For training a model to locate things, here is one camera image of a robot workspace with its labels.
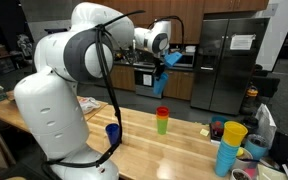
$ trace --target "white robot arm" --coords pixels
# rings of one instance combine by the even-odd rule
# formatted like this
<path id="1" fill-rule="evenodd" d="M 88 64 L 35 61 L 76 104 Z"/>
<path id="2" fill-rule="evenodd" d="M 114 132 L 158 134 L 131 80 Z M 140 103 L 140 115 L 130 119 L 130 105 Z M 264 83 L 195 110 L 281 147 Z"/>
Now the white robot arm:
<path id="1" fill-rule="evenodd" d="M 89 130 L 75 90 L 77 83 L 92 82 L 103 76 L 95 28 L 121 15 L 98 4 L 76 6 L 71 30 L 40 40 L 34 55 L 37 73 L 24 78 L 15 87 L 19 111 L 49 160 L 81 164 L 102 156 L 85 143 Z M 134 31 L 132 21 L 124 17 L 105 29 L 111 34 L 101 37 L 109 70 L 113 65 L 115 44 L 112 42 L 127 48 L 135 38 L 137 47 L 155 54 L 168 48 L 170 22 L 167 21 L 156 23 L 152 30 L 136 28 Z M 67 180 L 118 179 L 114 163 L 108 160 L 98 165 L 73 168 L 54 164 L 51 168 L 61 179 Z"/>

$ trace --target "floor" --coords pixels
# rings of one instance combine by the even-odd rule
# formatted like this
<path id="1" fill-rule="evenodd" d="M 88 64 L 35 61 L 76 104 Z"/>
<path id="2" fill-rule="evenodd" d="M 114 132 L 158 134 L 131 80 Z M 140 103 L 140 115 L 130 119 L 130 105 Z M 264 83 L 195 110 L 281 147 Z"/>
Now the floor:
<path id="1" fill-rule="evenodd" d="M 288 134 L 288 60 L 278 61 L 275 71 L 269 76 L 281 79 L 279 90 L 270 100 L 270 111 L 278 126 L 278 130 Z M 78 95 L 92 96 L 100 101 L 110 102 L 105 88 L 94 85 L 79 85 Z M 172 98 L 154 99 L 138 96 L 134 92 L 116 90 L 117 100 L 121 107 L 155 113 L 155 108 L 165 105 L 170 108 L 170 116 L 191 122 L 208 123 L 216 113 L 200 109 L 190 108 L 188 101 L 175 100 Z M 240 120 L 242 116 L 223 115 L 229 119 Z M 17 159 L 17 165 L 9 169 L 0 168 L 0 177 L 8 178 L 12 176 L 23 176 L 27 179 L 47 179 L 41 171 L 40 165 L 43 153 L 39 146 L 34 143 L 29 134 L 21 133 L 21 137 L 30 139 L 19 140 L 23 143 L 21 148 L 13 148 L 13 153 Z"/>

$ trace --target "stacked cups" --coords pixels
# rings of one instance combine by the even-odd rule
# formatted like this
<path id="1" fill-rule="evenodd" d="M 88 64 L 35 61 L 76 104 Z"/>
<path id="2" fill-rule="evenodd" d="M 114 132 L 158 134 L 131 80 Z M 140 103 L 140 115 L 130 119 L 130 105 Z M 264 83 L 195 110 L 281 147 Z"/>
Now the stacked cups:
<path id="1" fill-rule="evenodd" d="M 224 125 L 224 134 L 220 147 L 217 152 L 215 173 L 224 177 L 235 162 L 238 148 L 244 136 L 247 134 L 247 128 L 237 122 L 228 121 Z"/>
<path id="2" fill-rule="evenodd" d="M 165 106 L 156 109 L 157 132 L 158 134 L 166 134 L 169 110 Z"/>

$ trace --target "kitchen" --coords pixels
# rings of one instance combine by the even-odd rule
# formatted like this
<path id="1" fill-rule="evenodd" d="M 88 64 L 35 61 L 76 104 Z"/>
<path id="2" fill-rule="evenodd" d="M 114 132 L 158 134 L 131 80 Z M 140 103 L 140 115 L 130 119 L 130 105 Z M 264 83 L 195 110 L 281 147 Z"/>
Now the kitchen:
<path id="1" fill-rule="evenodd" d="M 210 19 L 226 19 L 226 18 L 234 19 L 236 17 L 251 18 L 251 17 L 257 16 L 256 14 L 258 13 L 258 11 L 263 11 L 263 10 L 266 10 L 268 7 L 271 7 L 271 5 L 269 5 L 268 0 L 257 0 L 254 2 L 250 2 L 246 0 L 228 0 L 228 1 L 159 0 L 156 2 L 155 1 L 132 1 L 132 2 L 127 2 L 125 4 L 123 4 L 122 2 L 126 2 L 126 1 L 116 2 L 112 0 L 97 0 L 97 1 L 91 1 L 91 2 L 95 2 L 98 4 L 103 4 L 105 6 L 112 7 L 121 12 L 129 12 L 129 11 L 136 10 L 136 9 L 144 9 L 146 11 L 145 14 L 139 14 L 139 15 L 130 17 L 135 25 L 139 27 L 143 27 L 143 28 L 147 28 L 154 19 L 158 19 L 164 16 L 175 14 L 182 19 L 184 23 L 184 27 L 185 27 L 185 31 L 184 31 L 185 33 L 183 36 L 184 47 L 182 46 L 181 24 L 180 22 L 176 20 L 172 20 L 172 36 L 171 36 L 171 41 L 170 41 L 171 43 L 170 49 L 172 49 L 173 51 L 176 51 L 182 48 L 185 51 L 188 50 L 191 52 L 187 52 L 187 51 L 185 53 L 182 52 L 183 59 L 181 59 L 178 62 L 178 64 L 176 64 L 175 67 L 167 68 L 165 70 L 165 72 L 168 74 L 169 79 L 163 91 L 163 94 L 156 96 L 154 93 L 152 93 L 152 89 L 153 89 L 152 86 L 154 85 L 152 79 L 154 79 L 154 77 L 148 77 L 148 76 L 152 75 L 154 64 L 151 61 L 152 55 L 150 54 L 147 54 L 143 51 L 136 51 L 136 53 L 134 53 L 133 50 L 130 48 L 131 50 L 125 53 L 129 59 L 126 60 L 126 59 L 120 58 L 119 55 L 116 55 L 118 56 L 118 58 L 116 58 L 116 61 L 114 61 L 114 66 L 111 71 L 111 78 L 112 78 L 113 86 L 114 88 L 118 89 L 117 94 L 121 95 L 120 97 L 118 97 L 119 102 L 121 102 L 121 104 L 125 103 L 125 101 L 129 101 L 129 99 L 123 99 L 123 97 L 133 94 L 134 96 L 138 96 L 137 100 L 139 101 L 143 100 L 143 104 L 146 104 L 147 106 L 151 105 L 155 107 L 158 105 L 163 105 L 166 101 L 168 101 L 168 103 L 170 104 L 171 111 L 173 108 L 174 111 L 176 112 L 182 111 L 182 113 L 189 113 L 188 111 L 190 111 L 191 106 L 198 106 L 198 105 L 192 105 L 192 103 L 194 104 L 194 102 L 192 101 L 193 99 L 202 100 L 203 97 L 207 98 L 206 94 L 203 93 L 203 89 L 199 88 L 198 86 L 196 87 L 197 85 L 196 81 L 199 79 L 199 77 L 206 75 L 206 74 L 212 74 L 213 73 L 212 71 L 216 71 L 216 66 L 209 66 L 210 64 L 214 65 L 212 61 L 211 63 L 207 61 L 205 62 L 205 64 L 201 64 L 203 62 L 201 61 L 201 57 L 203 56 L 201 56 L 201 53 L 199 50 L 201 47 L 203 47 L 203 45 L 205 45 L 205 47 L 203 48 L 211 48 L 211 46 L 207 46 L 207 44 L 204 44 L 205 43 L 204 41 L 210 40 L 209 38 L 212 38 L 214 33 L 220 34 L 222 32 L 217 31 L 213 33 L 210 32 L 209 34 L 207 34 L 207 31 L 209 29 L 203 30 L 203 28 L 207 26 L 203 24 L 207 23 L 207 21 L 211 22 L 212 20 Z M 268 22 L 265 20 L 265 21 L 262 21 L 261 23 L 264 24 L 263 27 L 265 27 L 266 29 L 266 26 L 268 26 Z M 229 31 L 227 30 L 228 25 L 229 23 L 226 22 L 226 27 L 219 28 L 219 29 L 226 29 L 224 31 Z M 254 42 L 257 42 L 257 43 L 253 44 L 254 47 L 256 48 L 256 53 L 255 53 L 256 55 L 257 53 L 259 53 L 261 49 L 261 43 L 262 43 L 261 41 L 264 41 L 265 32 L 263 31 L 261 31 L 261 33 L 259 34 L 256 34 L 256 41 Z M 221 41 L 222 36 L 226 38 L 225 37 L 226 34 L 221 34 L 220 39 L 216 39 L 217 42 L 218 40 Z M 215 49 L 214 51 L 216 52 L 209 52 L 209 54 L 204 54 L 204 56 L 209 58 L 212 56 L 217 57 L 221 55 L 221 53 L 217 52 L 218 51 L 217 49 Z M 256 58 L 254 58 L 254 56 L 255 55 L 253 54 L 252 59 L 251 59 L 251 64 L 248 64 L 247 67 L 242 68 L 242 69 L 246 69 L 247 75 L 245 75 L 245 72 L 238 71 L 241 74 L 243 74 L 242 79 L 243 79 L 244 84 L 242 85 L 243 86 L 242 90 L 238 92 L 239 100 L 237 104 L 242 103 L 245 90 L 248 86 L 247 83 L 251 76 L 251 70 L 252 70 L 251 67 L 255 64 L 255 61 L 256 61 Z M 242 65 L 236 65 L 235 67 L 234 66 L 233 67 L 238 69 L 241 66 Z M 202 70 L 201 72 L 205 72 L 205 74 L 198 74 L 198 72 L 196 71 L 196 69 L 198 68 Z M 80 93 L 81 95 L 82 94 L 85 94 L 84 96 L 94 95 L 94 97 L 98 100 L 109 101 L 107 98 L 107 94 L 105 93 L 106 91 L 105 88 L 94 87 L 93 89 L 87 85 L 80 85 L 78 88 L 80 92 L 82 92 Z M 131 106 L 139 106 L 140 104 L 141 102 L 129 102 L 127 107 L 132 109 Z M 180 106 L 182 105 L 185 105 L 186 107 L 181 110 L 179 109 L 175 110 L 175 108 L 180 108 Z M 208 123 L 209 117 L 218 113 L 225 113 L 224 116 L 226 117 L 234 117 L 230 115 L 237 115 L 238 110 L 239 110 L 239 107 L 237 108 L 235 106 L 234 110 L 232 111 L 227 110 L 226 112 L 221 112 L 219 110 L 210 109 L 210 104 L 206 106 L 207 106 L 206 108 L 197 107 L 197 109 L 204 109 L 204 110 L 198 111 L 196 114 L 194 114 L 195 117 L 192 118 L 192 119 L 195 119 L 194 122 Z"/>

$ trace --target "yellow cup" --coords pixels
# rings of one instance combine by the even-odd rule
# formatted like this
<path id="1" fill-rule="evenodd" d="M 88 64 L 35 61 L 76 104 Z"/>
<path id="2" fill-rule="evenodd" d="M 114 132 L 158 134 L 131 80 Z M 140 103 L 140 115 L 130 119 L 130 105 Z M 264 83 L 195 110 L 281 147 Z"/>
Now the yellow cup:
<path id="1" fill-rule="evenodd" d="M 247 132 L 247 128 L 242 124 L 228 121 L 224 124 L 224 134 L 222 138 L 231 146 L 239 146 Z"/>

